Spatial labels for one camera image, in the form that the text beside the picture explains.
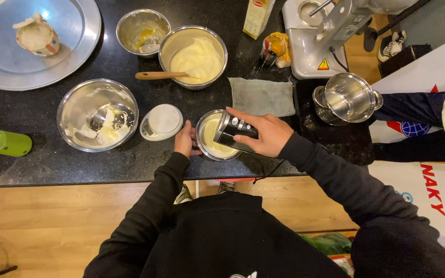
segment wooden floor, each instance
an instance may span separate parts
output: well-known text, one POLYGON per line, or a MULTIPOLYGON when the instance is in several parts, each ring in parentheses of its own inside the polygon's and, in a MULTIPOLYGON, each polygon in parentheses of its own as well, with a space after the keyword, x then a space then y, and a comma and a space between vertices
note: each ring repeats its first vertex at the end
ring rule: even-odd
MULTIPOLYGON (((387 18, 376 16, 379 29, 387 18)), ((375 49, 363 50, 363 36, 346 45, 349 66, 370 83, 380 79, 375 49)), ((187 182, 194 188, 194 182, 187 182)), ((0 188, 1 268, 18 270, 3 278, 75 278, 98 253, 148 184, 0 188)), ((215 194, 218 183, 200 182, 201 196, 215 194)), ((356 229, 341 205, 309 177, 269 178, 236 190, 263 196, 263 207, 294 231, 356 229)))

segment wooden spatula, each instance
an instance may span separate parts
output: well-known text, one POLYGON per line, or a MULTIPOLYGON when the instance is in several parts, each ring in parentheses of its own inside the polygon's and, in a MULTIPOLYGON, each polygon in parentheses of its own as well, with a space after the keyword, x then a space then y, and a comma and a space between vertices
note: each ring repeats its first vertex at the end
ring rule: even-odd
POLYGON ((139 72, 135 74, 136 79, 140 80, 155 80, 155 79, 167 79, 177 77, 189 77, 186 72, 164 72, 164 71, 151 71, 151 72, 139 72))

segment pot handle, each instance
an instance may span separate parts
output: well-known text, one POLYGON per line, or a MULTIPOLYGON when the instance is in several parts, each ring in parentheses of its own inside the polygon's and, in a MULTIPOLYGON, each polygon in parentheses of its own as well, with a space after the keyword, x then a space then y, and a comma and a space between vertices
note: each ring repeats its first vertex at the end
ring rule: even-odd
POLYGON ((325 86, 318 86, 317 88, 315 88, 315 90, 313 90, 313 93, 312 93, 312 99, 313 99, 313 102, 315 102, 315 104, 317 104, 319 107, 324 108, 324 109, 329 109, 329 107, 322 104, 322 102, 320 101, 320 99, 318 97, 320 91, 322 91, 323 89, 325 89, 325 86))
POLYGON ((375 107, 374 107, 374 111, 379 110, 382 105, 384 105, 384 98, 382 97, 382 95, 380 94, 380 92, 373 90, 374 93, 374 98, 375 98, 375 107))

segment blue pants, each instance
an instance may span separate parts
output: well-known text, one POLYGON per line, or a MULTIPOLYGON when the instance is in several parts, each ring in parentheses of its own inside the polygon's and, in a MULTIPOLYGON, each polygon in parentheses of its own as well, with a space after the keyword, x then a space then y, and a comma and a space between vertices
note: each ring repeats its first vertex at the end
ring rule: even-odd
MULTIPOLYGON (((375 120, 408 122, 442 127, 445 92, 383 94, 384 105, 374 112, 375 120)), ((394 162, 445 162, 445 131, 437 131, 400 142, 374 143, 376 160, 394 162)))

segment round metal tray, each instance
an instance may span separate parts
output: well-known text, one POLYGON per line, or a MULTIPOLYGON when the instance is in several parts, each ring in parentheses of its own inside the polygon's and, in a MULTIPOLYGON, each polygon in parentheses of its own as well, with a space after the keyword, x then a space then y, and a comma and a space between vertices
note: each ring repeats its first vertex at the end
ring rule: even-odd
POLYGON ((94 0, 0 0, 0 89, 26 91, 67 77, 99 41, 101 17, 94 0), (21 48, 12 26, 40 13, 61 41, 59 52, 39 57, 21 48))

